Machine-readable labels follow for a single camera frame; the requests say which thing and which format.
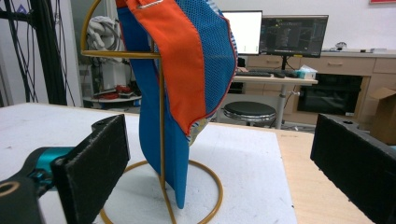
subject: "tissue box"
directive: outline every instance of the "tissue box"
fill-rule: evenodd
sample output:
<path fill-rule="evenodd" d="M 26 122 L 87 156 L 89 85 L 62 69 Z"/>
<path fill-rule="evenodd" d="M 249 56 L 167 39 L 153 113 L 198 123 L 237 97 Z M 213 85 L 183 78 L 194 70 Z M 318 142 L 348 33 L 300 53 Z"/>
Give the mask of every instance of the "tissue box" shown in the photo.
<path fill-rule="evenodd" d="M 315 77 L 317 76 L 316 72 L 307 72 L 301 70 L 297 70 L 296 74 L 301 79 L 315 79 Z"/>
<path fill-rule="evenodd" d="M 315 79 L 317 75 L 317 70 L 307 66 L 303 65 L 301 66 L 300 70 L 296 71 L 297 76 L 302 79 Z"/>

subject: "stool seat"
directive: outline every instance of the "stool seat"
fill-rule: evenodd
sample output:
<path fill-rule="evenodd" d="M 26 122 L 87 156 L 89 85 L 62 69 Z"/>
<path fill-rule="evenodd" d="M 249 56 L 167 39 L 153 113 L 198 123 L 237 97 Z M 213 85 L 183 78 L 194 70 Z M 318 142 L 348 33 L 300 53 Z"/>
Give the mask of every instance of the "stool seat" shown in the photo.
<path fill-rule="evenodd" d="M 276 110 L 265 104 L 249 101 L 232 102 L 224 106 L 224 115 L 247 122 L 263 122 L 276 119 Z"/>

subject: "gold hat stand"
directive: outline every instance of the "gold hat stand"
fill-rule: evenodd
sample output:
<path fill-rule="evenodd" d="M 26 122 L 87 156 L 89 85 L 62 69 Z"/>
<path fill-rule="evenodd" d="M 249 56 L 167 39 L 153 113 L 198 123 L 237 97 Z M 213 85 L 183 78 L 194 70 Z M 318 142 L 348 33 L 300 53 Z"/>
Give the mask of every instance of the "gold hat stand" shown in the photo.
<path fill-rule="evenodd" d="M 85 17 L 83 26 L 82 26 L 82 31 L 81 31 L 81 38 L 80 38 L 80 45 L 81 45 L 81 54 L 84 56 L 90 56 L 90 57 L 108 57 L 108 58 L 128 58 L 128 59 L 158 59 L 159 60 L 159 79 L 160 79 L 160 150 L 161 150 L 161 175 L 159 175 L 159 180 L 160 180 L 160 185 L 161 189 L 163 191 L 163 197 L 166 202 L 166 206 L 169 212 L 169 216 L 172 220 L 172 223 L 177 223 L 175 219 L 175 215 L 172 211 L 172 206 L 169 202 L 168 195 L 165 190 L 165 124 L 164 124 L 164 96 L 165 96 L 165 88 L 164 88 L 164 78 L 163 78 L 163 68 L 162 68 L 162 62 L 161 62 L 161 55 L 158 52 L 154 52 L 154 42 L 151 42 L 151 51 L 150 52 L 132 52 L 132 51 L 106 51 L 106 50 L 85 50 L 86 48 L 86 42 L 87 42 L 87 28 L 89 21 L 91 19 L 91 16 L 93 12 L 95 11 L 96 7 L 99 5 L 101 0 L 95 0 L 94 3 L 91 5 L 90 10 L 87 13 L 87 16 Z M 138 163 L 135 163 L 133 165 L 128 166 L 124 173 L 147 164 L 147 161 L 141 161 Z M 202 219 L 199 223 L 207 223 L 209 220 L 211 220 L 216 213 L 219 211 L 219 208 L 221 206 L 222 202 L 222 197 L 223 197 L 223 189 L 221 182 L 218 178 L 218 176 L 208 167 L 204 166 L 203 164 L 197 162 L 197 161 L 189 161 L 190 165 L 196 166 L 205 172 L 207 172 L 209 175 L 212 176 L 212 178 L 215 180 L 217 186 L 218 186 L 218 191 L 219 191 L 219 196 L 218 196 L 218 201 L 212 211 L 204 218 Z M 106 224 L 112 223 L 110 218 L 106 215 L 105 209 L 102 209 L 100 212 L 100 215 L 104 222 Z"/>

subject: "black cable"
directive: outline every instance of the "black cable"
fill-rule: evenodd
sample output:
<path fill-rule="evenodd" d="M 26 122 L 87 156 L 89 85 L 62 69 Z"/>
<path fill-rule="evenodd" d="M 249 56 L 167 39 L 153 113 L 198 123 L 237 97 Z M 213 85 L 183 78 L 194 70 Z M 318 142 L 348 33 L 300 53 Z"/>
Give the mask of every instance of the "black cable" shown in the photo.
<path fill-rule="evenodd" d="M 85 67 L 85 74 L 84 74 L 84 78 L 82 79 L 82 83 L 85 83 L 85 78 L 88 75 L 88 67 L 89 67 L 89 65 L 87 64 L 87 66 Z"/>
<path fill-rule="evenodd" d="M 10 29 L 10 32 L 11 32 L 12 42 L 13 42 L 14 49 L 15 49 L 15 52 L 16 52 L 16 55 L 17 55 L 18 66 L 19 66 L 19 68 L 21 70 L 21 77 L 22 77 L 22 82 L 23 82 L 23 86 L 24 86 L 24 90 L 25 90 L 25 100 L 26 100 L 26 102 L 30 102 L 30 95 L 32 93 L 31 93 L 31 90 L 30 90 L 30 87 L 29 87 L 27 76 L 24 73 L 24 70 L 23 70 L 23 67 L 22 67 L 21 56 L 20 56 L 20 54 L 18 52 L 18 45 L 17 45 L 18 34 L 17 34 L 17 29 L 16 29 L 15 24 L 14 24 L 13 13 L 12 13 L 12 10 L 11 10 L 11 4 L 9 3 L 9 1 L 5 1 L 5 4 L 6 4 L 6 11 L 7 11 L 7 14 L 8 14 L 8 24 L 9 24 L 9 29 Z"/>
<path fill-rule="evenodd" d="M 87 43 L 87 49 L 90 49 L 90 43 L 88 42 L 89 40 L 91 40 L 92 38 L 91 38 L 91 36 L 90 35 L 87 35 L 87 40 L 86 40 L 86 43 Z M 99 67 L 99 66 L 101 66 L 101 61 L 100 61 L 100 59 L 98 58 L 98 57 L 88 57 L 88 60 L 90 60 L 90 63 L 93 65 L 93 66 L 95 66 L 95 67 Z"/>
<path fill-rule="evenodd" d="M 101 63 L 99 63 L 99 76 L 101 78 L 100 86 L 99 86 L 99 91 L 100 91 L 100 90 L 105 89 L 104 84 L 103 84 L 103 66 Z"/>
<path fill-rule="evenodd" d="M 11 4 L 12 4 L 13 10 L 15 12 L 16 10 L 15 10 L 14 3 L 11 3 Z M 19 57 L 22 58 L 22 62 L 23 62 L 23 66 L 24 66 L 24 74 L 29 78 L 30 85 L 32 85 L 32 88 L 33 88 L 33 93 L 32 93 L 32 89 L 29 86 L 30 97 L 32 98 L 33 102 L 34 101 L 38 102 L 37 95 L 36 95 L 36 92 L 35 92 L 35 74 L 34 74 L 34 77 L 32 79 L 32 76 L 31 76 L 31 73 L 30 73 L 30 70 L 29 70 L 29 64 L 30 64 L 29 27 L 30 26 L 29 26 L 29 23 L 28 23 L 28 26 L 27 26 L 28 27 L 27 28 L 27 51 L 28 51 L 27 53 L 28 53 L 28 58 L 27 58 L 27 62 L 26 62 L 26 59 L 25 59 L 25 56 L 23 54 L 23 50 L 22 50 L 22 47 L 21 47 L 21 42 L 20 42 L 20 40 L 18 38 L 18 29 L 19 29 L 19 20 L 20 20 L 18 15 L 19 15 L 18 13 L 15 14 L 16 23 L 17 23 L 17 27 L 16 27 L 17 36 L 16 37 L 17 37 L 17 44 L 18 44 L 18 49 L 19 49 L 17 54 L 19 55 Z"/>
<path fill-rule="evenodd" d="M 271 122 L 269 128 L 272 128 L 272 126 L 274 125 L 275 121 L 276 121 L 276 119 L 274 119 L 274 120 Z"/>
<path fill-rule="evenodd" d="M 62 12 L 61 12 L 61 6 L 60 6 L 60 0 L 57 0 L 55 3 L 55 14 L 58 13 L 58 17 L 59 17 L 59 45 L 57 45 L 57 51 L 58 51 L 58 56 L 60 58 L 61 57 L 61 51 L 60 49 L 62 48 L 62 41 L 64 42 L 64 64 L 61 62 L 61 67 L 62 67 L 62 71 L 64 72 L 64 91 L 66 92 L 66 89 L 69 91 L 70 93 L 70 98 L 72 100 L 73 106 L 76 106 L 76 103 L 74 101 L 74 97 L 73 94 L 70 90 L 70 85 L 67 79 L 67 53 L 66 53 L 66 41 L 64 39 L 64 22 L 62 19 Z"/>
<path fill-rule="evenodd" d="M 64 90 L 64 73 L 62 70 L 63 62 L 59 53 L 55 21 L 53 19 L 54 13 L 51 2 L 50 0 L 36 1 L 33 8 L 37 8 L 37 12 L 41 10 L 43 11 L 43 13 L 40 14 L 37 14 L 36 12 L 34 17 L 35 22 L 37 22 L 37 37 L 42 37 L 42 39 L 37 39 L 40 54 L 44 55 L 45 60 L 53 59 L 53 64 L 46 64 L 48 62 L 44 62 L 43 58 L 41 60 L 43 64 L 44 78 L 46 79 L 47 84 L 49 102 L 67 105 L 66 92 Z"/>
<path fill-rule="evenodd" d="M 288 104 L 289 98 L 293 95 L 295 89 L 296 89 L 296 85 L 294 85 L 293 91 L 290 93 L 290 95 L 289 95 L 288 99 L 286 100 L 286 103 L 285 103 L 285 105 L 283 106 L 283 108 L 286 108 L 286 105 Z"/>
<path fill-rule="evenodd" d="M 116 31 L 114 30 L 114 28 L 111 27 L 110 25 L 108 25 L 107 23 L 103 22 L 103 23 L 101 23 L 101 24 L 102 24 L 103 26 L 105 26 L 105 29 L 106 29 L 106 27 L 107 27 L 107 29 L 109 29 L 110 32 L 114 35 L 113 43 L 112 43 L 108 48 L 106 48 L 106 49 L 108 49 L 108 50 L 116 50 L 116 49 L 118 49 L 119 46 L 120 46 L 120 37 L 119 37 L 119 35 L 116 33 Z"/>
<path fill-rule="evenodd" d="M 29 11 L 31 11 L 31 7 L 30 7 L 30 2 L 27 1 L 28 4 L 28 8 Z M 28 55 L 28 59 L 27 59 L 27 65 L 26 65 L 26 73 L 29 76 L 31 85 L 32 85 L 32 89 L 33 89 L 33 101 L 36 101 L 38 103 L 38 99 L 37 99 L 37 94 L 35 92 L 35 35 L 34 35 L 34 29 L 31 25 L 32 19 L 31 17 L 28 17 L 28 22 L 27 22 L 27 29 L 26 29 L 26 34 L 27 34 L 27 55 Z M 33 52 L 33 81 L 32 81 L 32 77 L 30 75 L 30 70 L 29 70 L 29 65 L 30 65 L 30 38 L 29 38 L 29 30 L 32 32 L 32 52 Z"/>
<path fill-rule="evenodd" d="M 288 63 L 288 59 L 286 60 L 286 65 L 289 67 L 289 68 L 291 68 L 293 71 L 295 71 L 295 69 L 293 68 L 293 67 L 291 67 L 291 65 Z"/>

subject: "monitor screen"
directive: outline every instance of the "monitor screen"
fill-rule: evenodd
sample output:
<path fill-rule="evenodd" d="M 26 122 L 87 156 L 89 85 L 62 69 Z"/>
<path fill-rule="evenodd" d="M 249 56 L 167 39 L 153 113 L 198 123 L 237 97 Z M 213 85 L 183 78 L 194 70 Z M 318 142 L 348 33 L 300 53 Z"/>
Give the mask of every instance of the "monitor screen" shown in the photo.
<path fill-rule="evenodd" d="M 260 53 L 319 58 L 329 16 L 263 16 Z"/>
<path fill-rule="evenodd" d="M 259 55 L 262 11 L 223 11 L 230 21 L 239 55 Z"/>

